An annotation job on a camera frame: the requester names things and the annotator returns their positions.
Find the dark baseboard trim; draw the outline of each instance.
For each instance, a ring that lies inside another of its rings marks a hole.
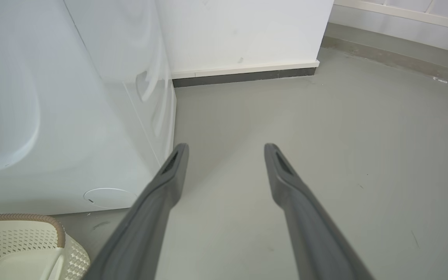
[[[246,82],[256,80],[269,80],[288,77],[300,77],[311,76],[316,72],[316,68],[299,68],[299,69],[286,69],[286,70],[274,70],[252,73],[240,73],[231,75],[218,75],[207,77],[195,77],[185,79],[174,79],[175,88],[192,87],[200,85],[212,85],[212,84],[225,84],[235,82]]]

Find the white skirting board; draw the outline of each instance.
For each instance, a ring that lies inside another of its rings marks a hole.
[[[373,11],[379,14],[388,14],[389,16],[398,16],[400,18],[408,18],[414,21],[422,21],[424,23],[448,27],[448,17],[430,14],[433,4],[434,1],[432,0],[428,9],[425,12],[421,12],[361,0],[335,0],[334,2],[334,5],[338,6],[361,9],[364,11]]]
[[[318,66],[319,66],[319,61],[316,59],[314,61],[294,63],[294,64],[247,65],[245,67],[236,67],[236,68],[174,72],[174,73],[172,73],[172,78],[173,79],[184,79],[184,78],[207,77],[207,76],[218,76],[218,75],[229,75],[229,74],[275,71],[275,70],[315,68]]]

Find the gray epoxy floor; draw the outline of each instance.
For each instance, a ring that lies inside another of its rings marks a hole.
[[[157,278],[296,279],[274,142],[377,279],[448,279],[448,85],[321,49],[313,77],[184,87],[190,146]],[[94,258],[125,210],[59,216]]]

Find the circular access panel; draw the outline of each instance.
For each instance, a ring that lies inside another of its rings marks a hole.
[[[136,201],[137,195],[126,190],[114,188],[93,189],[84,194],[87,202],[102,208],[129,208]]]

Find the white wall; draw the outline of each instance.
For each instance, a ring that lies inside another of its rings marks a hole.
[[[332,5],[333,0],[160,0],[173,78],[316,67]]]
[[[389,0],[389,4],[414,11],[423,11],[423,7],[426,10],[429,2],[430,0]],[[448,17],[448,1],[436,0],[430,13]],[[448,50],[448,27],[338,5],[333,6],[329,21]]]

